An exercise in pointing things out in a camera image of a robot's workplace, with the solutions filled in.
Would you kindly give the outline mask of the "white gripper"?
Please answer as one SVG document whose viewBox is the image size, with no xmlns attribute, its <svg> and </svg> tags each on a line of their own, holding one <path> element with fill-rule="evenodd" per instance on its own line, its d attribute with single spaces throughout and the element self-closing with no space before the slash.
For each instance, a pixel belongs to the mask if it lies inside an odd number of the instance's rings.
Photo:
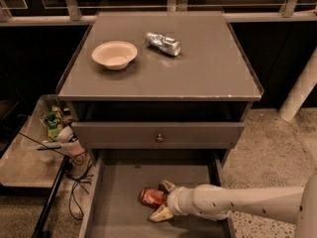
<svg viewBox="0 0 317 238">
<path fill-rule="evenodd" d="M 163 180 L 158 188 L 168 193 L 166 204 L 161 205 L 150 215 L 150 221 L 163 222 L 174 215 L 193 214 L 195 206 L 192 202 L 192 188 L 175 186 L 174 183 Z"/>
</svg>

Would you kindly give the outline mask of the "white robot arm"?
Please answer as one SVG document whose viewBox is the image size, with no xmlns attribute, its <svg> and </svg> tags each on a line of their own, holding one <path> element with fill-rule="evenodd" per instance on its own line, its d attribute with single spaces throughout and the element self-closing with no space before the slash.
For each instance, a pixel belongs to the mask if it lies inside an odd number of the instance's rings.
<svg viewBox="0 0 317 238">
<path fill-rule="evenodd" d="M 316 238 L 316 110 L 301 104 L 316 85 L 312 55 L 279 110 L 253 110 L 225 165 L 225 186 L 176 186 L 165 180 L 160 222 L 193 215 L 212 220 L 242 212 L 295 226 L 294 238 Z"/>
</svg>

